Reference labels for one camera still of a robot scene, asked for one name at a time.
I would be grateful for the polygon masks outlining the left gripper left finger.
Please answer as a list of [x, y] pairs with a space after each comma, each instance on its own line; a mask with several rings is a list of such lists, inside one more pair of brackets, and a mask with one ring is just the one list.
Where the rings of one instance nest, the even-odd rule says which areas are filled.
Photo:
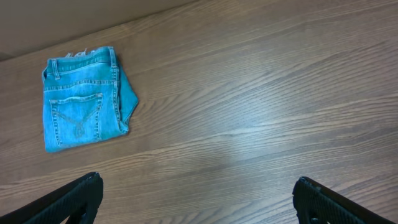
[[89, 172], [1, 217], [1, 223], [92, 224], [103, 199], [100, 174]]

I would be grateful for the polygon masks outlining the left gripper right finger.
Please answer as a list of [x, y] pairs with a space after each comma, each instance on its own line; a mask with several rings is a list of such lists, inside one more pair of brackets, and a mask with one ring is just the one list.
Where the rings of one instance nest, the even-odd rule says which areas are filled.
[[299, 178], [292, 195], [300, 224], [394, 224], [308, 177]]

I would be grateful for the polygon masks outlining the light blue denim jeans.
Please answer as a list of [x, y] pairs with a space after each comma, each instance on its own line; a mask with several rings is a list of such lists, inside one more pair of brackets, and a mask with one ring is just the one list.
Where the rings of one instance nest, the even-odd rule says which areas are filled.
[[47, 152], [127, 134], [139, 103], [113, 47], [50, 58], [42, 72]]

